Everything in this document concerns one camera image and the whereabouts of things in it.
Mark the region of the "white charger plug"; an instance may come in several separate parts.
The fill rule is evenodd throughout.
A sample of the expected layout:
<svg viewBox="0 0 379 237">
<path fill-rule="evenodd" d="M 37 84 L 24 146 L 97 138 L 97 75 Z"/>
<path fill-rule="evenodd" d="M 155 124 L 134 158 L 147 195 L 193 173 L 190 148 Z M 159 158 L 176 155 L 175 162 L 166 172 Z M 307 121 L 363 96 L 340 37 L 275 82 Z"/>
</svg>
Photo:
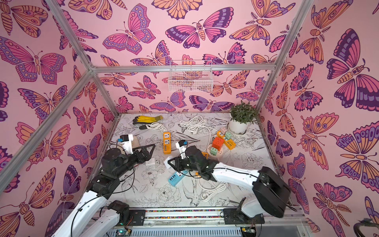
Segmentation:
<svg viewBox="0 0 379 237">
<path fill-rule="evenodd" d="M 146 165 L 147 167 L 154 166 L 155 164 L 156 164 L 156 160 L 155 160 L 155 158 L 151 158 L 149 161 L 146 161 L 146 162 L 145 162 L 145 165 Z"/>
</svg>

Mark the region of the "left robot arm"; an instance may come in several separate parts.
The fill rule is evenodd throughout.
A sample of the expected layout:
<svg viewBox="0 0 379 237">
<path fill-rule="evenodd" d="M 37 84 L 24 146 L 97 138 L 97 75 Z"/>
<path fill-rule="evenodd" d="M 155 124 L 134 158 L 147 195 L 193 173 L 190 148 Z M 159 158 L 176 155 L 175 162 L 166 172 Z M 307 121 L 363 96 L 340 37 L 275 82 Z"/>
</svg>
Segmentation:
<svg viewBox="0 0 379 237">
<path fill-rule="evenodd" d="M 121 177 L 133 171 L 136 165 L 151 160 L 155 144 L 133 148 L 131 154 L 124 154 L 119 148 L 107 150 L 101 159 L 101 171 L 89 182 L 77 206 L 53 232 L 53 237 L 102 237 L 114 226 L 129 223 L 129 205 L 120 200 L 111 202 L 104 214 L 94 224 L 88 226 L 96 212 L 104 207 L 116 189 L 121 185 Z"/>
</svg>

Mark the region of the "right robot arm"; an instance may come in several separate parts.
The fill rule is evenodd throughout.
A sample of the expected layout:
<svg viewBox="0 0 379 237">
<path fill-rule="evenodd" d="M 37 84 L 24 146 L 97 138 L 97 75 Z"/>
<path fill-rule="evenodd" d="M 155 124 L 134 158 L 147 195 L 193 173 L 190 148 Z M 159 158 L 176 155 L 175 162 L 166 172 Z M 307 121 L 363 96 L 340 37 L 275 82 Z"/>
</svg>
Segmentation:
<svg viewBox="0 0 379 237">
<path fill-rule="evenodd" d="M 254 198 L 243 199 L 240 211 L 248 216 L 268 213 L 282 218 L 289 201 L 289 186 L 271 168 L 248 170 L 228 166 L 216 160 L 207 159 L 196 146 L 180 146 L 179 155 L 169 156 L 167 164 L 176 172 L 194 171 L 196 178 L 222 182 L 245 188 L 254 193 Z"/>
</svg>

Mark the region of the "blue power strip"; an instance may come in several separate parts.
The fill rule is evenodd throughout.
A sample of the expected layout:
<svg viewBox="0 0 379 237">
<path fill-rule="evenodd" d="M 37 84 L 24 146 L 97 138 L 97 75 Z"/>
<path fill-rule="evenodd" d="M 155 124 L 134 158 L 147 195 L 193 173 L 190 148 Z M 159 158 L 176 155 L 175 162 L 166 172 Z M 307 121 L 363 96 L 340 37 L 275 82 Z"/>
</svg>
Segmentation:
<svg viewBox="0 0 379 237">
<path fill-rule="evenodd" d="M 168 179 L 168 183 L 173 186 L 173 187 L 176 187 L 180 181 L 188 175 L 188 170 L 184 170 L 184 171 L 180 171 L 180 172 L 176 172 L 174 173 L 169 179 Z"/>
</svg>

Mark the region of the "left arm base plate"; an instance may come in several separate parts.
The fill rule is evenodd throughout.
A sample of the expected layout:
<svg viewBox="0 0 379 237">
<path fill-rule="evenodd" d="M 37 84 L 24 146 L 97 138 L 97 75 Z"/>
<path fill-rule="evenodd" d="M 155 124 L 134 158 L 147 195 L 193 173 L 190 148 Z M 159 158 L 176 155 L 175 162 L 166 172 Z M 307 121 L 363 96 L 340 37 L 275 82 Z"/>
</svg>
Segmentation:
<svg viewBox="0 0 379 237">
<path fill-rule="evenodd" d="M 120 219 L 115 225 L 115 227 L 143 226 L 146 217 L 146 210 L 130 209 L 128 212 L 128 216 L 124 214 L 119 214 L 119 217 Z"/>
</svg>

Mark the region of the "white usb charger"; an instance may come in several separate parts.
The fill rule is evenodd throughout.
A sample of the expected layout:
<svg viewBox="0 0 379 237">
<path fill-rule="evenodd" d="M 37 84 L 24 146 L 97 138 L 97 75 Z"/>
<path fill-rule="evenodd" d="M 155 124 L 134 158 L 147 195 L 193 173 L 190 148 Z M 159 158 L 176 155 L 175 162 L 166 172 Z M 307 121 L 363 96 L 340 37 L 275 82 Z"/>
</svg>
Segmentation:
<svg viewBox="0 0 379 237">
<path fill-rule="evenodd" d="M 164 161 L 164 165 L 165 167 L 168 169 L 168 170 L 173 170 L 172 166 L 169 164 L 169 160 L 171 160 L 173 157 L 172 156 L 168 156 L 165 161 Z"/>
</svg>

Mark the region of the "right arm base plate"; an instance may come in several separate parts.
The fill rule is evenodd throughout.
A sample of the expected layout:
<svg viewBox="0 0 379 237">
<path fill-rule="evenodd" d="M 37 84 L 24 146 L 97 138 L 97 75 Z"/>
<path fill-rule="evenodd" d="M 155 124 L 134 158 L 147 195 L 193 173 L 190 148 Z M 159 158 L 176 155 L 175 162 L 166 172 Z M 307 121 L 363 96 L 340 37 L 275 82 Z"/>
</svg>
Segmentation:
<svg viewBox="0 0 379 237">
<path fill-rule="evenodd" d="M 248 217 L 242 211 L 237 208 L 224 208 L 222 211 L 225 224 L 264 224 L 265 219 L 262 214 L 258 214 L 254 217 Z"/>
</svg>

